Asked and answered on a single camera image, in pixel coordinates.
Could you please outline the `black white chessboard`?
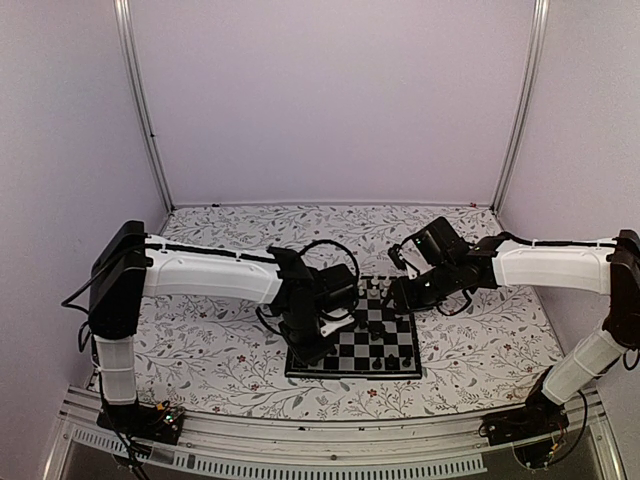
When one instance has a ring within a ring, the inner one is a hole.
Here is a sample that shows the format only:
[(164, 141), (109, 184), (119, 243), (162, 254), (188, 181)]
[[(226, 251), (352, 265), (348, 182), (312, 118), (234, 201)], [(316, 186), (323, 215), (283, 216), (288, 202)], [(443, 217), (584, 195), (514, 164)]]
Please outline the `black white chessboard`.
[[(284, 375), (295, 379), (366, 379), (419, 380), (422, 378), (420, 348), (415, 316), (400, 315), (394, 304), (386, 300), (393, 276), (363, 276), (359, 283), (359, 305), (356, 322), (333, 334), (336, 355), (327, 355), (316, 365), (303, 365), (291, 353), (287, 354)], [(393, 354), (399, 359), (398, 371), (385, 368), (385, 358)], [(404, 367), (405, 357), (412, 357), (410, 367)], [(381, 370), (372, 363), (382, 357)]]

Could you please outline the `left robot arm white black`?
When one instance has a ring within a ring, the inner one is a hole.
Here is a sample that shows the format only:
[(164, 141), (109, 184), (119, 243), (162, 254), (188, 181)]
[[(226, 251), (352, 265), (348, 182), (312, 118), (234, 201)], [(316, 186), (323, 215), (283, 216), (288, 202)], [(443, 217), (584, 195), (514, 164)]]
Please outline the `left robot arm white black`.
[(294, 357), (315, 364), (333, 350), (322, 334), (320, 304), (326, 283), (300, 253), (271, 246), (264, 251), (172, 243), (128, 221), (95, 261), (89, 280), (64, 300), (65, 307), (88, 293), (88, 326), (94, 337), (102, 397), (111, 419), (128, 434), (148, 426), (137, 401), (133, 339), (141, 300), (196, 295), (248, 300), (280, 318), (279, 331)]

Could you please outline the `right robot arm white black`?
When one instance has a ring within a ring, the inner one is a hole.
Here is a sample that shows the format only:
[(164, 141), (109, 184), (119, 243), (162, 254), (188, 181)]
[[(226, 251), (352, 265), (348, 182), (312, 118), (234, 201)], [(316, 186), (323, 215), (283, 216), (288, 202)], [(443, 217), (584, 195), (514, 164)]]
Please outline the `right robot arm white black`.
[(537, 436), (552, 424), (555, 407), (639, 348), (639, 236), (621, 230), (590, 241), (525, 240), (509, 232), (465, 241), (447, 225), (412, 237), (427, 264), (393, 281), (389, 298), (401, 314), (440, 309), (453, 294), (505, 287), (562, 289), (609, 300), (605, 318), (530, 390), (517, 427)]

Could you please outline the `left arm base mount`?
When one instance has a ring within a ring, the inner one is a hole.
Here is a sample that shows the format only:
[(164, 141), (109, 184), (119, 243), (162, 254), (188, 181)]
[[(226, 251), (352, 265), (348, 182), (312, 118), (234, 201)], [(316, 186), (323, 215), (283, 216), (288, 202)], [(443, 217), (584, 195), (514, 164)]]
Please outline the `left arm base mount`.
[(186, 410), (182, 406), (163, 401), (153, 406), (142, 405), (136, 400), (130, 405), (103, 403), (97, 425), (121, 435), (177, 445)]

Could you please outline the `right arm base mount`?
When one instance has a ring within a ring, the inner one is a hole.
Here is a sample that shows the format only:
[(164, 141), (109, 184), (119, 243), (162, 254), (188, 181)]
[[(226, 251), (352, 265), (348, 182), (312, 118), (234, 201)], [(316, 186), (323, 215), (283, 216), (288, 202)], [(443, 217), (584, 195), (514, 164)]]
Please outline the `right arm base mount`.
[(478, 435), (490, 446), (511, 444), (518, 463), (530, 470), (552, 464), (564, 443), (569, 420), (562, 407), (521, 406), (482, 417)]

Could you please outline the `front aluminium rail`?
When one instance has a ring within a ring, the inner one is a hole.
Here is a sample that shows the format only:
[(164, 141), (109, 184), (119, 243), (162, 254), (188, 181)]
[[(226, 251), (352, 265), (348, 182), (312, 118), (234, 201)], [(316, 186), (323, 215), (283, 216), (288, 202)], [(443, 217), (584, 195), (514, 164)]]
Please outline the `front aluminium rail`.
[[(102, 429), (97, 394), (70, 388), (54, 424), (48, 479), (623, 479), (598, 394), (570, 401), (565, 432), (493, 445), (481, 412), (304, 421), (190, 412), (174, 445)], [(555, 462), (533, 458), (556, 438)]]

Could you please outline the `left aluminium frame post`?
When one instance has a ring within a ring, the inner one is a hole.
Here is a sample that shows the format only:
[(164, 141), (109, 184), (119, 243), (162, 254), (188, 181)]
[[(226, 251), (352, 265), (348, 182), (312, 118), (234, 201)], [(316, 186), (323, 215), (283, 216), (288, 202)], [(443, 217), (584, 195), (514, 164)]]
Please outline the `left aluminium frame post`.
[(157, 135), (153, 126), (146, 92), (144, 90), (143, 76), (133, 28), (131, 2), (127, 0), (115, 0), (113, 5), (126, 75), (130, 85), (134, 108), (140, 126), (149, 167), (163, 208), (168, 214), (170, 214), (175, 210), (175, 205), (166, 172), (162, 164), (157, 144)]

